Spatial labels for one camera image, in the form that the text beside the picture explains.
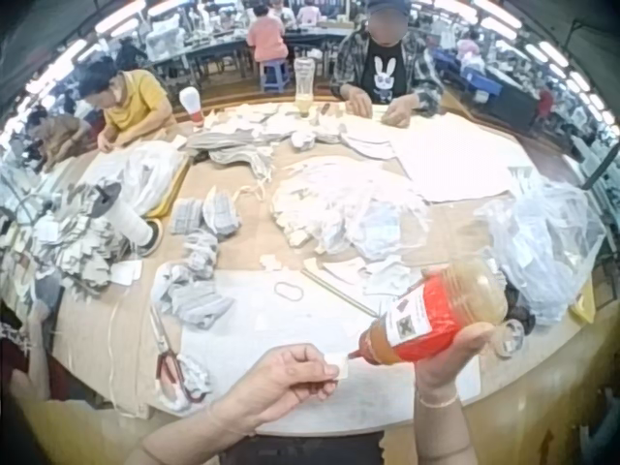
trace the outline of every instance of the glue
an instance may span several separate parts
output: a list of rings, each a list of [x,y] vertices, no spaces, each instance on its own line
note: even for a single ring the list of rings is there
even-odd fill
[[[498,325],[508,312],[504,291],[485,261],[451,263],[412,289],[359,336],[349,358],[372,364],[418,361],[446,349],[456,333],[477,322]]]

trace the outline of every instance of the bracelet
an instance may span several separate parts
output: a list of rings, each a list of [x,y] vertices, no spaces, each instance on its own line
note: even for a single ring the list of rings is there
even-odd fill
[[[226,426],[226,425],[224,424],[224,422],[223,422],[223,421],[221,421],[219,418],[217,418],[217,417],[215,416],[215,414],[214,414],[214,413],[213,413],[213,411],[211,410],[211,407],[212,407],[212,406],[213,406],[213,404],[209,405],[209,406],[206,408],[206,413],[207,413],[207,414],[211,417],[211,419],[213,420],[213,422],[214,422],[217,426],[219,426],[220,428],[224,429],[225,431],[228,431],[229,433],[232,433],[232,434],[238,434],[239,436],[250,436],[250,437],[252,437],[252,436],[256,436],[256,431],[254,431],[254,430],[249,431],[249,432],[248,432],[248,431],[245,431],[245,432],[244,432],[244,431],[239,431],[239,430],[237,430],[237,429],[232,429],[232,428],[230,428],[230,427]]]
[[[458,400],[458,392],[451,399],[447,400],[446,402],[440,402],[439,404],[431,404],[429,402],[424,401],[424,399],[422,399],[422,396],[419,395],[419,392],[417,392],[417,395],[418,395],[419,403],[422,404],[427,409],[443,409],[447,406],[452,405]]]

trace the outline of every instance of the chair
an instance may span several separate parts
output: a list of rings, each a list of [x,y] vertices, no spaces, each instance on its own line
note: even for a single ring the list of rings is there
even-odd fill
[[[281,94],[291,81],[286,59],[264,61],[261,63],[261,89],[263,92],[275,90]]]

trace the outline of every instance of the hand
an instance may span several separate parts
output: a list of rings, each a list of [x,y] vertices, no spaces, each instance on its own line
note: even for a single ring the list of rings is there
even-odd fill
[[[419,99],[416,94],[403,95],[391,101],[381,122],[397,128],[408,128],[411,112],[417,108]]]
[[[268,351],[212,407],[213,415],[250,432],[280,419],[299,404],[316,397],[326,400],[336,390],[338,367],[327,365],[311,344],[283,346]]]
[[[97,147],[104,153],[110,153],[114,149],[114,144],[109,141],[104,131],[97,136]]]
[[[349,91],[347,110],[355,116],[372,118],[372,101],[363,90],[358,87],[352,87]]]
[[[493,334],[490,323],[475,323],[458,331],[451,346],[416,363],[416,385],[427,402],[441,403],[456,395],[456,375],[486,345]]]

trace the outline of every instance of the yellow tray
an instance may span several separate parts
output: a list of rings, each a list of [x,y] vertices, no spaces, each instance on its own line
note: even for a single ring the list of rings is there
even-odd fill
[[[178,196],[178,192],[181,190],[181,186],[183,185],[185,174],[187,174],[187,170],[190,168],[190,163],[190,159],[186,157],[183,165],[176,171],[174,179],[172,180],[168,191],[164,195],[162,202],[146,213],[146,218],[164,218],[170,213],[172,204],[176,200],[176,196]]]

